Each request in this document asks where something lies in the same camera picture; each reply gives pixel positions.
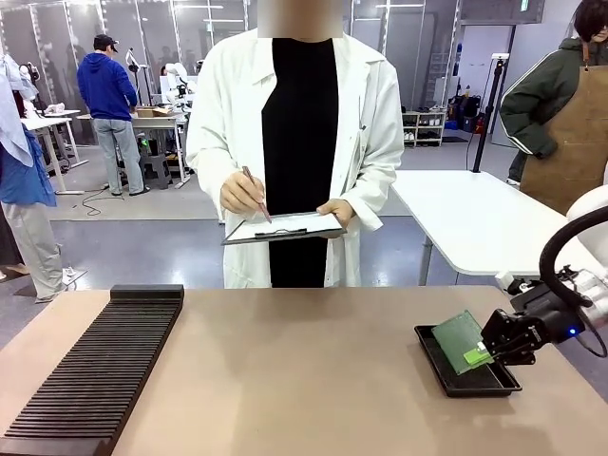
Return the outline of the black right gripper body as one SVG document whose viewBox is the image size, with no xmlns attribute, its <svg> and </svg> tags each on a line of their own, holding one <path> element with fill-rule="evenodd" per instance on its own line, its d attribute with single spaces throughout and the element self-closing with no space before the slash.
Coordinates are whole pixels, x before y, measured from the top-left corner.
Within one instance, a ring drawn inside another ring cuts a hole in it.
<svg viewBox="0 0 608 456">
<path fill-rule="evenodd" d="M 543 344 L 560 344 L 585 332 L 577 312 L 543 282 L 533 282 L 526 291 L 512 297 L 510 304 L 517 314 L 534 321 Z"/>
</svg>

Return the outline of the green PCB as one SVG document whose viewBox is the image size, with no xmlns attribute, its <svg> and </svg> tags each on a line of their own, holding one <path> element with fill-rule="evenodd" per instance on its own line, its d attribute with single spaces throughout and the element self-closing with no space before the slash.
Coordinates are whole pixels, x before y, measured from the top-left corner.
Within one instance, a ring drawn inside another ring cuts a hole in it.
<svg viewBox="0 0 608 456">
<path fill-rule="evenodd" d="M 469 310 L 465 310 L 431 329 L 449 365 L 458 375 L 494 362 Z"/>
</svg>

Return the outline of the grey clipboard with paper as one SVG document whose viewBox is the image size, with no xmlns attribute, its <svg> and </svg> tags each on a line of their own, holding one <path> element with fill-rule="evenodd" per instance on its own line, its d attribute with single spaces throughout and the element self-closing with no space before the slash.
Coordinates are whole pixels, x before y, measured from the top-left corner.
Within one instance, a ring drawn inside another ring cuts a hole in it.
<svg viewBox="0 0 608 456">
<path fill-rule="evenodd" d="M 342 236 L 346 232 L 335 214 L 290 214 L 271 217 L 270 221 L 261 216 L 241 221 L 221 245 Z"/>
</svg>

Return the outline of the white-sleeved left forearm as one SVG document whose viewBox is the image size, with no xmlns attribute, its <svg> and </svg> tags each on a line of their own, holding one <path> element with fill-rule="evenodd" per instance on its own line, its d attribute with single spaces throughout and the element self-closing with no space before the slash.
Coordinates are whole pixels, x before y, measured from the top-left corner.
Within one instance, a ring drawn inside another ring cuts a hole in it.
<svg viewBox="0 0 608 456">
<path fill-rule="evenodd" d="M 378 213 L 388 200 L 403 152 L 404 138 L 400 134 L 394 138 L 366 140 L 365 157 L 359 168 L 354 166 L 352 156 L 340 198 L 351 205 L 360 223 L 371 231 L 383 226 Z"/>
</svg>

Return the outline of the white-sleeved right forearm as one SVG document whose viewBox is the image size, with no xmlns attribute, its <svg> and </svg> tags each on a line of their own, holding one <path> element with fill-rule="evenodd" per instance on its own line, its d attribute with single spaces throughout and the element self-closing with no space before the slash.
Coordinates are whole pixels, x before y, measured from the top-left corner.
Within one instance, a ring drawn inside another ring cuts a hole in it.
<svg viewBox="0 0 608 456">
<path fill-rule="evenodd" d="M 189 134 L 186 141 L 186 162 L 195 171 L 201 190 L 212 200 L 219 222 L 224 223 L 227 210 L 220 203 L 221 188 L 239 173 L 227 143 L 216 135 Z"/>
</svg>

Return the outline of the black slotted PCB rack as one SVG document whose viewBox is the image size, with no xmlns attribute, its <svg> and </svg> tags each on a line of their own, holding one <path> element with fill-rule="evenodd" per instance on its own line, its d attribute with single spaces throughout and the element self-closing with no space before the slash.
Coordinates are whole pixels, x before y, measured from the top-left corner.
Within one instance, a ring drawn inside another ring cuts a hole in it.
<svg viewBox="0 0 608 456">
<path fill-rule="evenodd" d="M 116 285 L 0 437 L 0 456 L 111 456 L 182 309 L 181 285 Z"/>
</svg>

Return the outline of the white table with rounded corners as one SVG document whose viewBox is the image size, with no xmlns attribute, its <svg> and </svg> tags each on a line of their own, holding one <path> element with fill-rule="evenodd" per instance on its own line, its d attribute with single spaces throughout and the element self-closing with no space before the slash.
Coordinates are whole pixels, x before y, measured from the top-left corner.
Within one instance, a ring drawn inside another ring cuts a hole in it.
<svg viewBox="0 0 608 456">
<path fill-rule="evenodd" d="M 434 251 L 461 275 L 537 277 L 542 248 L 567 222 L 486 172 L 399 170 L 392 189 L 426 235 L 420 286 Z"/>
</svg>

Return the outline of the person in brown apron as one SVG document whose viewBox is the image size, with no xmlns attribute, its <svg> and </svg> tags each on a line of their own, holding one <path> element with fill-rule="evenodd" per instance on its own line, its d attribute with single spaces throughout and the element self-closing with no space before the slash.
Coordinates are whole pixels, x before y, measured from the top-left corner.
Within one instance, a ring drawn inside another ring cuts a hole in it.
<svg viewBox="0 0 608 456">
<path fill-rule="evenodd" d="M 602 186 L 608 167 L 608 0 L 581 0 L 574 30 L 500 105 L 505 135 L 519 150 L 509 181 L 561 214 Z"/>
</svg>

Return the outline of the black pole stand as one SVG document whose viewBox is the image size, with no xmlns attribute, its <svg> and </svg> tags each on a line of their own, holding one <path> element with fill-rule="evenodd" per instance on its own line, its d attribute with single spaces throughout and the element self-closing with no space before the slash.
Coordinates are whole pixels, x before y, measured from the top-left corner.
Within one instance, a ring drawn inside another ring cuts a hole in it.
<svg viewBox="0 0 608 456">
<path fill-rule="evenodd" d="M 495 99 L 497 96 L 499 84 L 501 82 L 501 78 L 503 76 L 504 67 L 509 59 L 509 53 L 493 53 L 491 56 L 491 61 L 495 62 L 494 73 L 492 85 L 490 88 L 489 96 L 486 99 L 485 112 L 484 112 L 484 122 L 482 127 L 482 132 L 480 134 L 480 139 L 478 141 L 475 159 L 472 167 L 473 173 L 479 173 L 481 171 L 481 162 L 483 158 L 483 153 L 485 149 L 485 143 L 489 131 L 489 124 L 492 118 L 492 115 L 495 111 Z"/>
</svg>

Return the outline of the white shoe rack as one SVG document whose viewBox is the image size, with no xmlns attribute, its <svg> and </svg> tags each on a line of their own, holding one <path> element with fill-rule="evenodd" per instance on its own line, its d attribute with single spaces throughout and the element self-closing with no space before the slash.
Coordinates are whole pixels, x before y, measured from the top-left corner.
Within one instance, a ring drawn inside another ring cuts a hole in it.
<svg viewBox="0 0 608 456">
<path fill-rule="evenodd" d="M 446 118 L 445 110 L 403 112 L 405 147 L 440 146 L 443 142 Z"/>
</svg>

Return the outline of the black bag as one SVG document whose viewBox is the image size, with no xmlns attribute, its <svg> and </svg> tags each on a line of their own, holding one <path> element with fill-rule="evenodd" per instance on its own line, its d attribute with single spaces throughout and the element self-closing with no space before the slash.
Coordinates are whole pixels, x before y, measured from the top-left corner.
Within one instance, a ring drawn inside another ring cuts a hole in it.
<svg viewBox="0 0 608 456">
<path fill-rule="evenodd" d="M 472 133 L 479 118 L 482 97 L 463 96 L 456 109 L 456 121 L 458 128 L 467 133 Z"/>
</svg>

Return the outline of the dark step stool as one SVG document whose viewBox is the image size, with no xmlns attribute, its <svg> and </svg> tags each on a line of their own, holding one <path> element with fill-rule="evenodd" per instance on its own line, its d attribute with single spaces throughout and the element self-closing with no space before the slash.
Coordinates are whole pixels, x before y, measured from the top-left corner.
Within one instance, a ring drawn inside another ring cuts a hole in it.
<svg viewBox="0 0 608 456">
<path fill-rule="evenodd" d="M 140 168 L 145 185 L 166 190 L 173 182 L 165 156 L 141 155 Z"/>
</svg>

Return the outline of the grey background workbench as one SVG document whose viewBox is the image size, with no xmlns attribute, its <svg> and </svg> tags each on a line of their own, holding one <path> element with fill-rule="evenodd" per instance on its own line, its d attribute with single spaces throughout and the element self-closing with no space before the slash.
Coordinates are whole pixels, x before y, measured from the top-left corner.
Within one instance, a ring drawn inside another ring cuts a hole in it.
<svg viewBox="0 0 608 456">
<path fill-rule="evenodd" d="M 108 189 L 112 196 L 118 197 L 122 194 L 123 185 L 120 180 L 118 169 L 118 158 L 123 159 L 123 167 L 127 175 L 129 195 L 138 196 L 149 191 L 143 182 L 143 174 L 140 168 L 141 155 L 163 155 L 165 154 L 157 147 L 157 154 L 151 153 L 149 140 L 142 138 L 139 142 L 136 138 L 134 128 L 139 129 L 166 129 L 172 130 L 176 140 L 176 157 L 180 168 L 180 181 L 175 185 L 181 188 L 190 179 L 185 170 L 184 156 L 182 153 L 182 141 L 179 127 L 186 125 L 186 120 L 176 116 L 165 118 L 138 118 L 135 113 L 131 114 L 129 120 L 96 118 L 91 114 L 78 116 L 78 119 L 87 118 L 92 122 L 99 146 L 104 152 L 104 164 L 108 179 Z"/>
</svg>

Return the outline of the person in blue hoodie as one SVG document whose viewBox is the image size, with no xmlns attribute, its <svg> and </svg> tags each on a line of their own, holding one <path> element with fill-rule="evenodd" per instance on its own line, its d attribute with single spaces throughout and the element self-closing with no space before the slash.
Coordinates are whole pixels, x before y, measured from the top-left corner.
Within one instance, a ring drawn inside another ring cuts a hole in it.
<svg viewBox="0 0 608 456">
<path fill-rule="evenodd" d="M 79 64 L 77 83 L 89 111 L 93 128 L 104 152 L 108 189 L 112 196 L 122 193 L 117 154 L 123 159 L 131 197 L 145 194 L 140 152 L 132 126 L 131 112 L 137 94 L 124 68 L 113 59 L 117 42 L 106 34 L 93 39 L 93 51 Z"/>
</svg>

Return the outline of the white background desk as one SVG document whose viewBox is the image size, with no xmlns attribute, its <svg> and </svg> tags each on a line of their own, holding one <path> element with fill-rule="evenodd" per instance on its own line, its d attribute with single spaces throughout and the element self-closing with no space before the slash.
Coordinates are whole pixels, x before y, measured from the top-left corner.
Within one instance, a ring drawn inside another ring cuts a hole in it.
<svg viewBox="0 0 608 456">
<path fill-rule="evenodd" d="M 54 193 L 57 196 L 81 196 L 85 193 L 84 190 L 68 190 L 64 181 L 62 167 L 58 158 L 58 151 L 62 157 L 68 161 L 67 169 L 71 170 L 89 163 L 89 160 L 82 160 L 75 142 L 75 137 L 72 129 L 71 117 L 61 117 L 59 114 L 49 115 L 48 117 L 32 117 L 22 120 L 22 124 L 37 137 L 43 139 L 43 143 L 47 149 L 47 154 L 55 174 L 57 186 L 54 188 Z M 59 128 L 62 127 L 69 140 L 68 149 L 72 152 L 75 162 L 69 160 L 65 142 Z"/>
</svg>

